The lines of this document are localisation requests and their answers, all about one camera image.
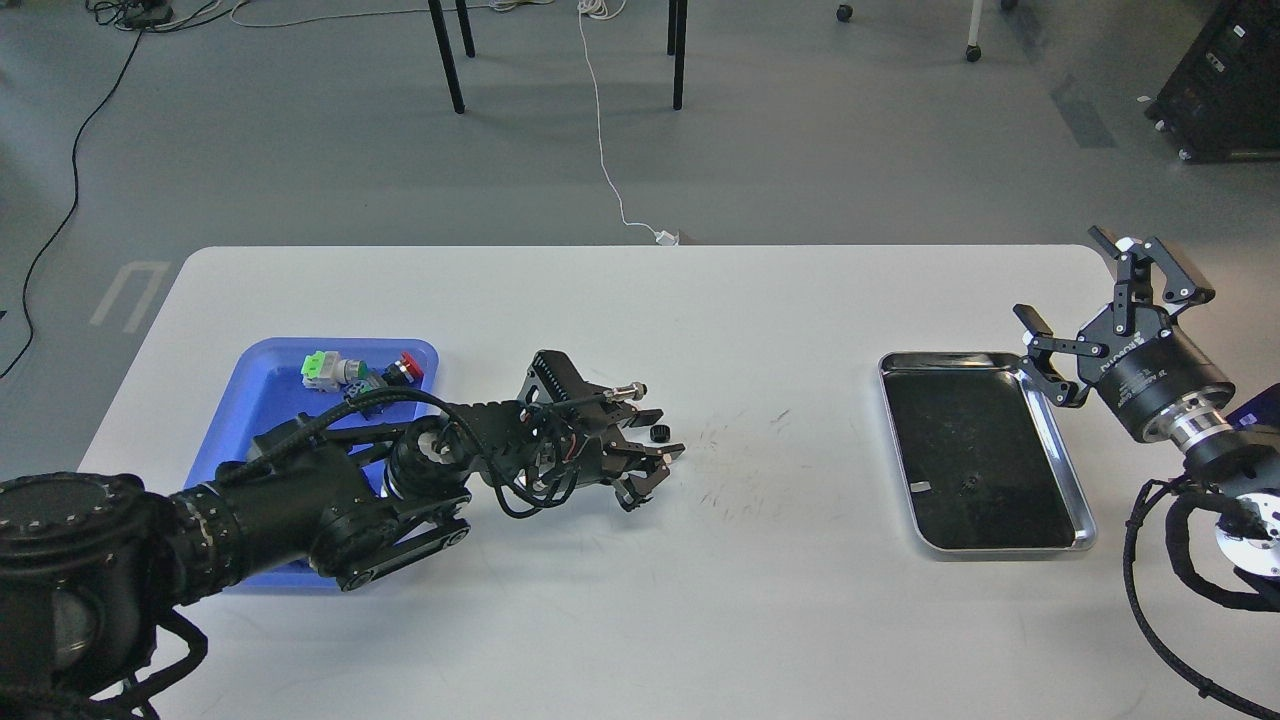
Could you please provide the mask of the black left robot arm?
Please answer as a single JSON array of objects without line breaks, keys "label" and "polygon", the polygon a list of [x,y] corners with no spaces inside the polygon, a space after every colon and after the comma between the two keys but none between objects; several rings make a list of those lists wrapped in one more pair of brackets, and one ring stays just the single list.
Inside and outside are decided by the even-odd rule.
[{"label": "black left robot arm", "polygon": [[[637,406],[645,393],[541,350],[516,398],[370,389],[271,428],[243,462],[174,495],[133,474],[3,482],[3,716],[155,717],[152,697],[209,652],[180,607],[301,559],[355,591],[458,544],[472,475],[511,518],[585,486],[635,510],[684,451],[657,432],[662,410]],[[625,437],[641,427],[650,443]]]}]

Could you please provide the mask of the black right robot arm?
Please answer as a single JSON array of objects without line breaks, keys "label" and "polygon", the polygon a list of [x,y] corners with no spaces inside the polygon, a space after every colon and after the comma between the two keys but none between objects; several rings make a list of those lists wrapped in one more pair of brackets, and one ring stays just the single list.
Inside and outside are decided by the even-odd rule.
[{"label": "black right robot arm", "polygon": [[1215,290],[1174,243],[1120,237],[1093,225],[1091,238],[1114,265],[1114,291],[1071,338],[1059,338],[1032,306],[1024,325],[1021,373],[1057,407],[1097,393],[1139,443],[1170,441],[1181,475],[1148,480],[1135,497],[1123,544],[1123,582],[1132,614],[1156,655],[1198,694],[1257,719],[1277,711],[1194,670],[1156,634],[1137,593],[1137,541],[1151,510],[1171,498],[1164,521],[1174,575],[1220,607],[1276,612],[1277,428],[1233,423],[1222,414],[1236,388],[1180,328],[1185,310]]}]

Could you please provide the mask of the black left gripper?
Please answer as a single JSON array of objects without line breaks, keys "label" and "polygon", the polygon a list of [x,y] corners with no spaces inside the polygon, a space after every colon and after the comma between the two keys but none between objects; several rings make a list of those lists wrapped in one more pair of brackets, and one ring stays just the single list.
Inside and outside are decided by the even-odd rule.
[{"label": "black left gripper", "polygon": [[609,486],[631,512],[686,446],[626,442],[622,429],[663,414],[626,405],[625,386],[586,380],[566,352],[541,350],[515,398],[479,405],[477,470],[500,498],[566,501],[580,487]]}]

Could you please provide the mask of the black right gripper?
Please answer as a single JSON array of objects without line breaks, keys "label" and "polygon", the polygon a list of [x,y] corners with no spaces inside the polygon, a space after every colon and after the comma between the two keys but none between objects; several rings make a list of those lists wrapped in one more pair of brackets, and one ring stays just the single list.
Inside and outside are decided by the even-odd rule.
[{"label": "black right gripper", "polygon": [[[1213,301],[1215,287],[1176,243],[1121,237],[1100,225],[1088,234],[1114,264],[1112,297],[1082,328],[1084,340],[1053,337],[1033,306],[1015,304],[1012,314],[1027,331],[1021,372],[1055,407],[1080,407],[1087,384],[1094,388],[1140,443],[1167,437],[1152,423],[1187,395],[1201,393],[1224,407],[1235,384],[1178,325],[1185,310]],[[1085,384],[1066,380],[1052,364],[1055,354],[1080,356]]]}]

